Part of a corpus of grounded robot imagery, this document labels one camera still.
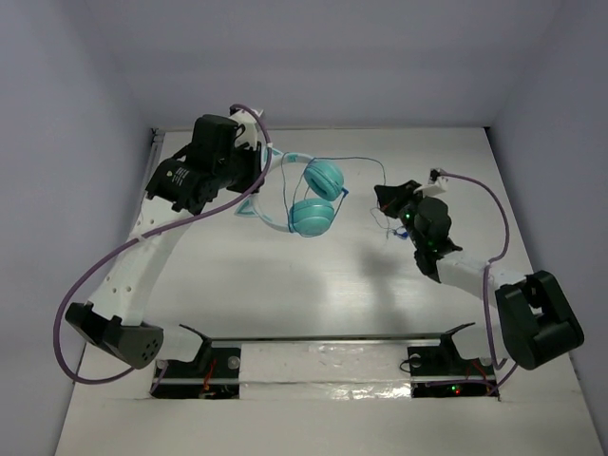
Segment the teal cat-ear headphones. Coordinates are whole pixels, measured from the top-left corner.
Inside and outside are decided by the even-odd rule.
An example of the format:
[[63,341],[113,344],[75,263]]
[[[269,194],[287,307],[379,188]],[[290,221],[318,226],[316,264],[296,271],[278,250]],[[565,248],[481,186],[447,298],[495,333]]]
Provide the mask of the teal cat-ear headphones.
[[[268,216],[260,202],[260,194],[245,199],[235,211],[241,218],[257,218],[266,226],[280,233],[297,234],[315,238],[325,234],[333,225],[343,199],[349,194],[343,173],[331,160],[321,160],[307,154],[283,153],[271,148],[269,172],[281,171],[283,179],[283,203],[285,221],[275,221]],[[291,164],[304,166],[291,201],[286,194],[285,167]]]

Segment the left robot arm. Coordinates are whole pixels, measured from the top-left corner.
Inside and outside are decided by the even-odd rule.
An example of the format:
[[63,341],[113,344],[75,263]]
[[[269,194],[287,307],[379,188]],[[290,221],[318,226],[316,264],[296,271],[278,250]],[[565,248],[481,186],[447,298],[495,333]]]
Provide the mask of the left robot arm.
[[86,271],[63,298],[53,326],[58,363],[65,362],[60,330],[66,322],[130,371],[163,359],[179,361],[190,374],[205,372],[211,363],[207,338],[185,326],[168,331],[146,321],[148,301],[190,225],[256,193],[272,157],[259,111],[234,104],[227,117],[199,117],[190,143],[158,163],[128,240]]

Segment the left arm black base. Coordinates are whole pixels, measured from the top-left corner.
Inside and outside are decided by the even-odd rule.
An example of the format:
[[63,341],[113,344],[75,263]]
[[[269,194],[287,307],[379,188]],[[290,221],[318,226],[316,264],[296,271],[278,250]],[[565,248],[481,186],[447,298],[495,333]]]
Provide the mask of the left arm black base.
[[180,327],[201,340],[199,352],[191,362],[159,361],[149,395],[156,399],[238,399],[241,346],[216,347],[203,333]]

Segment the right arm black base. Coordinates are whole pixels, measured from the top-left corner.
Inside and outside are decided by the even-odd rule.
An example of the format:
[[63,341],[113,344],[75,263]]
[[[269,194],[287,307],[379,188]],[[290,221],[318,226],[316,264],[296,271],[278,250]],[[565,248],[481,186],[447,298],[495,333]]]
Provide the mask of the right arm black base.
[[441,333],[435,346],[408,348],[399,370],[409,375],[413,398],[500,396],[494,369],[483,366],[480,358],[463,358],[453,341],[455,334],[472,325],[467,323]]

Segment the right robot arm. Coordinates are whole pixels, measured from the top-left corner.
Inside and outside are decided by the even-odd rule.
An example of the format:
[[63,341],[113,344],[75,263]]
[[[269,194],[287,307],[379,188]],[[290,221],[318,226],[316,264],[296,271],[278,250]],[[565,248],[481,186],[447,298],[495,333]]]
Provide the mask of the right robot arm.
[[409,180],[374,187],[380,212],[400,220],[405,228],[419,271],[482,300],[492,360],[497,358],[495,330],[489,321],[492,309],[498,312],[508,357],[527,371],[582,346],[583,329],[554,275],[545,270],[525,275],[500,269],[495,264],[505,251],[479,260],[451,240],[448,207],[438,197],[447,190],[450,177],[434,169],[427,184]]

